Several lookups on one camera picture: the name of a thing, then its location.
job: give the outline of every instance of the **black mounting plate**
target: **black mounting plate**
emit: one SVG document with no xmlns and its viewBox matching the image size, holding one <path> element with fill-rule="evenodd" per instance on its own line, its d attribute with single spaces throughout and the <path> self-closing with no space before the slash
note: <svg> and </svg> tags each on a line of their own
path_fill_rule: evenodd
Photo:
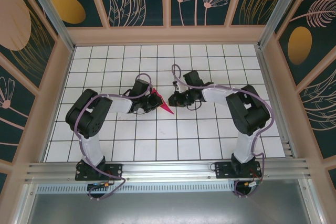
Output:
<svg viewBox="0 0 336 224">
<path fill-rule="evenodd" d="M 101 175 L 98 173 L 87 173 L 85 172 L 87 169 L 87 165 L 78 164 L 75 180 L 76 181 L 107 181 L 109 180 L 108 176 Z M 122 176 L 122 164 L 105 164 L 105 173 L 110 173 L 111 175 L 121 177 Z"/>
<path fill-rule="evenodd" d="M 216 162 L 214 165 L 216 178 L 253 178 L 253 173 L 250 172 L 237 175 L 231 166 L 231 161 Z M 261 177 L 261 168 L 258 161 L 251 164 L 251 169 L 257 176 Z"/>
</svg>

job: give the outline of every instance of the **gray metal floor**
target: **gray metal floor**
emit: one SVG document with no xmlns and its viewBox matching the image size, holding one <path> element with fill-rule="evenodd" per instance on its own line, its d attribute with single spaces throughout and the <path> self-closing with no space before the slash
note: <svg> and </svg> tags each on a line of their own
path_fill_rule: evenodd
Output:
<svg viewBox="0 0 336 224">
<path fill-rule="evenodd" d="M 231 191 L 86 195 L 36 195 L 30 224 L 253 224 L 310 223 L 296 180 L 264 181 L 251 198 Z"/>
</svg>

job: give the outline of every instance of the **white grid mat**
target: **white grid mat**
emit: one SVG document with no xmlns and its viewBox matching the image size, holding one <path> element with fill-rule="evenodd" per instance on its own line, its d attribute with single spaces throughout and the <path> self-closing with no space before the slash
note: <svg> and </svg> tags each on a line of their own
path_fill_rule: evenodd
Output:
<svg viewBox="0 0 336 224">
<path fill-rule="evenodd" d="M 76 162 L 81 159 L 78 139 L 65 122 L 66 113 L 83 90 L 124 93 L 136 75 L 148 73 L 167 101 L 173 94 L 172 64 L 185 74 L 197 70 L 204 82 L 241 88 L 255 87 L 268 94 L 253 45 L 159 45 L 77 47 L 66 82 L 45 161 Z M 107 161 L 162 161 L 230 158 L 237 130 L 227 107 L 203 103 L 196 111 L 161 108 L 144 115 L 109 113 L 99 132 Z M 256 153 L 284 157 L 276 125 L 261 135 Z"/>
</svg>

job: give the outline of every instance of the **enclosure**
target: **enclosure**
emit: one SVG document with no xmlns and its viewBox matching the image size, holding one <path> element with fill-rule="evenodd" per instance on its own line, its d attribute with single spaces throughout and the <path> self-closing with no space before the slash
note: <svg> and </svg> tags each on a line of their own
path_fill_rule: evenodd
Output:
<svg viewBox="0 0 336 224">
<path fill-rule="evenodd" d="M 336 219 L 335 0 L 0 0 L 0 7 L 3 223 Z M 254 149 L 265 157 L 264 164 L 257 157 L 258 191 L 239 198 L 237 178 L 216 178 L 213 165 L 230 161 L 238 129 L 229 107 L 195 102 L 169 106 L 172 113 L 108 113 L 100 148 L 126 182 L 90 201 L 92 182 L 75 180 L 82 152 L 68 111 L 87 89 L 126 93 L 140 73 L 171 105 L 173 64 L 204 83 L 249 84 L 271 106 L 266 126 L 275 123 Z"/>
</svg>

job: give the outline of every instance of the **pink object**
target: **pink object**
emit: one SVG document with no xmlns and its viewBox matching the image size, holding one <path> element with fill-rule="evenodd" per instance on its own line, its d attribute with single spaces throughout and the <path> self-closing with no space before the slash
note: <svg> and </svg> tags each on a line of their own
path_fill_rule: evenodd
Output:
<svg viewBox="0 0 336 224">
<path fill-rule="evenodd" d="M 167 104 L 165 103 L 165 101 L 163 100 L 162 95 L 160 95 L 160 94 L 157 92 L 156 89 L 153 89 L 153 91 L 152 91 L 151 94 L 153 94 L 153 93 L 156 93 L 156 95 L 157 95 L 158 97 L 161 98 L 161 100 L 162 100 L 162 105 L 161 105 L 160 107 L 163 108 L 164 110 L 168 111 L 169 113 L 174 114 L 174 112 L 168 107 L 168 105 L 167 105 Z"/>
</svg>

